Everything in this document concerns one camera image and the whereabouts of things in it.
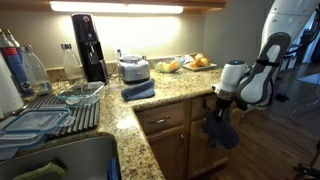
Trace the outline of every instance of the kitchen counter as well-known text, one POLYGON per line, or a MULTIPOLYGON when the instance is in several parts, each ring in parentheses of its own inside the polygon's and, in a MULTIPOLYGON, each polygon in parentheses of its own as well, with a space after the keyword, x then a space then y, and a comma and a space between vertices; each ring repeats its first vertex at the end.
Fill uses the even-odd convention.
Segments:
POLYGON ((155 80, 154 97, 127 102, 120 91, 106 91, 100 101, 100 123, 96 130, 52 140, 44 147, 111 135, 117 141, 122 179, 164 179, 135 111, 213 94, 211 85, 219 83, 221 72, 222 69, 193 72, 181 68, 173 74, 163 74, 151 70, 151 78, 155 80))

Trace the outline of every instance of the plate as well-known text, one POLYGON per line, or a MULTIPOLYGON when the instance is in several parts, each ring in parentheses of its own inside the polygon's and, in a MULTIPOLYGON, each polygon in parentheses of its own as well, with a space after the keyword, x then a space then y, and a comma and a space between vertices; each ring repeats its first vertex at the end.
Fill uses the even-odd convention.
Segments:
POLYGON ((192 68, 189 66, 190 64, 184 64, 182 67, 185 68, 185 69, 188 69, 188 70, 191 70, 191 71, 205 71, 205 70, 209 70, 209 69, 213 69, 215 67, 217 67, 218 65, 217 64, 210 64, 210 66, 206 66, 206 67, 199 67, 199 68, 192 68))

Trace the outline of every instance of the dish towel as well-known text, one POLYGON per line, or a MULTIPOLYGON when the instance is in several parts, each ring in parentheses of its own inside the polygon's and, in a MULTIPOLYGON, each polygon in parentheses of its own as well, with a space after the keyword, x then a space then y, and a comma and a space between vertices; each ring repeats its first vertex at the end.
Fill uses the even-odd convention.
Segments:
POLYGON ((232 149, 239 143, 240 137, 229 122, 212 113, 209 108, 205 108, 205 115, 206 122, 202 130, 209 135, 211 142, 221 144, 226 149, 232 149))
POLYGON ((121 95, 127 101, 152 97, 155 95, 154 83, 155 80, 150 79, 146 82, 123 89, 121 95))

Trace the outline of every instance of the white robot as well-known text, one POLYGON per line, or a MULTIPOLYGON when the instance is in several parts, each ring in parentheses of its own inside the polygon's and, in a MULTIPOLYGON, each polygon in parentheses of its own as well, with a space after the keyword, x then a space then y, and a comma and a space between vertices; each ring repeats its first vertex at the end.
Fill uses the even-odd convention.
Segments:
POLYGON ((234 60, 224 66, 216 87, 217 108, 223 110, 233 100, 257 108, 268 105, 280 61, 318 4, 319 0, 275 0, 264 24, 256 63, 251 68, 234 60))

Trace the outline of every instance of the cabinet drawer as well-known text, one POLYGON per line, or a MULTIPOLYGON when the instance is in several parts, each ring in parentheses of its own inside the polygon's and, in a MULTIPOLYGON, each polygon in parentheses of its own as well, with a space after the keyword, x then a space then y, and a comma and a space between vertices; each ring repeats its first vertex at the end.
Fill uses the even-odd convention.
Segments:
POLYGON ((206 101, 206 106, 209 107, 211 110, 215 108, 216 103, 216 95, 209 95, 205 97, 199 97, 192 100, 192 110, 191 110, 191 120, 199 120, 204 117, 204 108, 203 102, 204 99, 206 101))
POLYGON ((184 102, 136 112, 145 134, 181 125, 184 120, 184 102))

